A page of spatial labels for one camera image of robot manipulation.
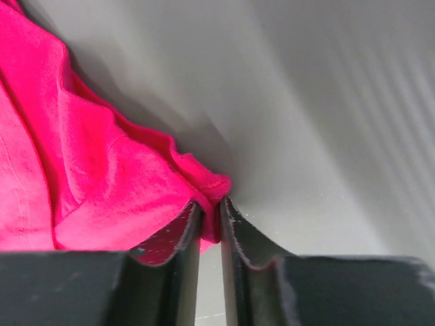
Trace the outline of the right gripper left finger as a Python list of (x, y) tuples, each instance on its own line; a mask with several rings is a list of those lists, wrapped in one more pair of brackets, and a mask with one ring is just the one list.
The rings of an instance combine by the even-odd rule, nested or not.
[(195, 202), (131, 251), (128, 325), (193, 325), (202, 211)]

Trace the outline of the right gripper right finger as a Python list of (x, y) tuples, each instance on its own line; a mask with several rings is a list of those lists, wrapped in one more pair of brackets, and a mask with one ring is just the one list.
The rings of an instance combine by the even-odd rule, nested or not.
[(294, 254), (246, 220), (230, 198), (219, 212), (227, 324), (290, 325), (292, 290), (282, 267)]

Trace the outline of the red polo shirt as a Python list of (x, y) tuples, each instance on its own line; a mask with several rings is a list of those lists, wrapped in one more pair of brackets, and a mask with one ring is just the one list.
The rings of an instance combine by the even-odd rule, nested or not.
[(66, 45), (1, 2), (1, 249), (128, 250), (191, 201), (220, 241), (230, 179), (138, 126), (76, 74)]

